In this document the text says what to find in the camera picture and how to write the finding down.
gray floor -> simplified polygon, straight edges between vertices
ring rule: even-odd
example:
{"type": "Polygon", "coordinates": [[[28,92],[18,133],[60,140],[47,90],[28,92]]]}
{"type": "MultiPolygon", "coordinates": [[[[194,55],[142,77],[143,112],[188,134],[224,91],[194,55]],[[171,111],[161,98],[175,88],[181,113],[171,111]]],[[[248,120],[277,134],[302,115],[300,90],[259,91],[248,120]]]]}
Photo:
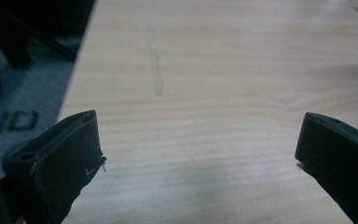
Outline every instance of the gray floor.
{"type": "MultiPolygon", "coordinates": [[[[81,38],[64,43],[76,46],[81,38]]],[[[56,123],[73,62],[33,44],[29,70],[13,70],[0,53],[0,177],[3,159],[56,123]]]]}

wood grain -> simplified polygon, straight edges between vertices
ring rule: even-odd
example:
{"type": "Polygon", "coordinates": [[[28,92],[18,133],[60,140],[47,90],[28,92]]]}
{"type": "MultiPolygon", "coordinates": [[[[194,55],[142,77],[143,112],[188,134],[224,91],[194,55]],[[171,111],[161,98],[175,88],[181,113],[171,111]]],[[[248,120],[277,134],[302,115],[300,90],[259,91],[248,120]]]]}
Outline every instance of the wood grain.
{"type": "Polygon", "coordinates": [[[62,110],[108,161],[64,223],[351,223],[296,167],[307,111],[358,128],[347,1],[100,0],[62,110]]]}

light wood surface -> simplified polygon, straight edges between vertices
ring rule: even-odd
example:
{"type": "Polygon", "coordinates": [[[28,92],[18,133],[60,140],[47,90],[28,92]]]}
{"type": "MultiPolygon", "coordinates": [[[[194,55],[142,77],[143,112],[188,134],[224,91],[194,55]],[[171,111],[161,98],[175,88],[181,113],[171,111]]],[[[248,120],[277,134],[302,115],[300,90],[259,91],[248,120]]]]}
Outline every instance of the light wood surface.
{"type": "Polygon", "coordinates": [[[64,223],[351,223],[296,167],[307,111],[358,128],[344,0],[100,0],[62,109],[106,172],[64,223]]]}

wooden table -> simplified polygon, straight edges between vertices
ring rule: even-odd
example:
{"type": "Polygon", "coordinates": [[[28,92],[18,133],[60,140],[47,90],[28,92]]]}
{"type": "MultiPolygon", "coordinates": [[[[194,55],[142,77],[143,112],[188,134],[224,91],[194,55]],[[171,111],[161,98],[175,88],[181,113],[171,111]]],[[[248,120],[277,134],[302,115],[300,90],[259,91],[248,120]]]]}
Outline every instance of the wooden table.
{"type": "Polygon", "coordinates": [[[351,223],[296,167],[307,111],[358,128],[345,0],[100,0],[62,111],[106,172],[64,223],[351,223]]]}

scratch mark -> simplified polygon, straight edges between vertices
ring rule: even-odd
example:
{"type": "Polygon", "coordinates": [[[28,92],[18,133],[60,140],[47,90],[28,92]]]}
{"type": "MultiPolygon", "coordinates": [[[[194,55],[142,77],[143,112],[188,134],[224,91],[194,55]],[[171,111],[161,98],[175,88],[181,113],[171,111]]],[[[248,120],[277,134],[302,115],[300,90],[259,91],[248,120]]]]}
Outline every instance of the scratch mark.
{"type": "Polygon", "coordinates": [[[86,169],[86,175],[91,174],[93,171],[94,171],[94,169],[92,169],[92,170],[90,170],[90,171],[89,171],[89,169],[86,169]]]}
{"type": "Polygon", "coordinates": [[[164,78],[159,72],[159,55],[158,52],[155,50],[156,37],[154,34],[153,27],[150,24],[147,25],[146,32],[147,32],[147,45],[149,46],[149,57],[150,57],[150,63],[152,65],[156,95],[162,96],[162,90],[164,87],[164,78]]]}

